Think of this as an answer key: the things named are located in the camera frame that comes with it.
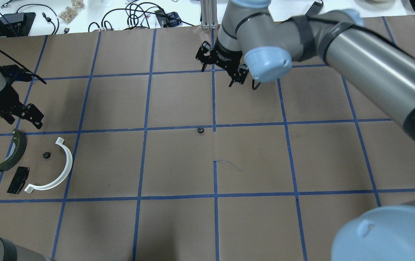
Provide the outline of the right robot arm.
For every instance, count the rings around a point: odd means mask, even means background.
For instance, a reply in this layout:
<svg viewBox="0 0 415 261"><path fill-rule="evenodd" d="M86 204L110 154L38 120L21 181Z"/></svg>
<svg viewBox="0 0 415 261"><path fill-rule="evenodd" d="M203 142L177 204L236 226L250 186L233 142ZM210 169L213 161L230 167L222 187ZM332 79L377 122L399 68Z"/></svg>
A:
<svg viewBox="0 0 415 261"><path fill-rule="evenodd" d="M415 58L365 28L353 9L291 17L274 23L270 0L230 0L217 39L196 53L202 69L216 65L231 83L247 75L266 83L285 76L293 62L319 56L397 123L415 142ZM336 234L333 261L415 261L415 200L378 207Z"/></svg>

